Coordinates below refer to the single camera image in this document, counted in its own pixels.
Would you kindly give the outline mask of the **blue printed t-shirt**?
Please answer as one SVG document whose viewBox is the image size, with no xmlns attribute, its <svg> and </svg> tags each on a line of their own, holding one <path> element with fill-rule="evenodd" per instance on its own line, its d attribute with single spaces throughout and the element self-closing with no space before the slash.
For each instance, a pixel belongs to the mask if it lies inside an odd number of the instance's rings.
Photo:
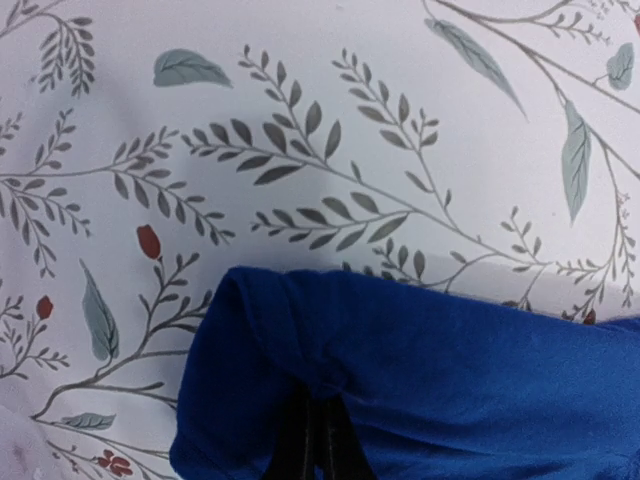
<svg viewBox="0 0 640 480">
<path fill-rule="evenodd" d="M 635 479 L 639 322 L 574 324 L 362 274 L 235 267 L 194 336 L 170 463 L 264 479 L 289 397 L 340 396 L 376 479 Z"/>
</svg>

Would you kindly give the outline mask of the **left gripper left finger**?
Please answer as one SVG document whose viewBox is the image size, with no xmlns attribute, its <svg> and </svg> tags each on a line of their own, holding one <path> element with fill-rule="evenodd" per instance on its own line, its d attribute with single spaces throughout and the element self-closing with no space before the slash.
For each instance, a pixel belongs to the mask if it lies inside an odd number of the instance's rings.
<svg viewBox="0 0 640 480">
<path fill-rule="evenodd" d="M 307 387 L 289 397 L 265 480 L 315 478 L 315 409 Z"/>
</svg>

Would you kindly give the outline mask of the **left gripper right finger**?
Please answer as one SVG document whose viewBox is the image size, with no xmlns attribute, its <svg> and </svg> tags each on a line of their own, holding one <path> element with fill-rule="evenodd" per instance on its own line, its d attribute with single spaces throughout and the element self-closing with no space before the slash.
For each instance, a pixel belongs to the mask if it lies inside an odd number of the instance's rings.
<svg viewBox="0 0 640 480">
<path fill-rule="evenodd" d="M 319 406 L 319 468 L 324 479 L 377 478 L 340 396 L 326 399 Z"/>
</svg>

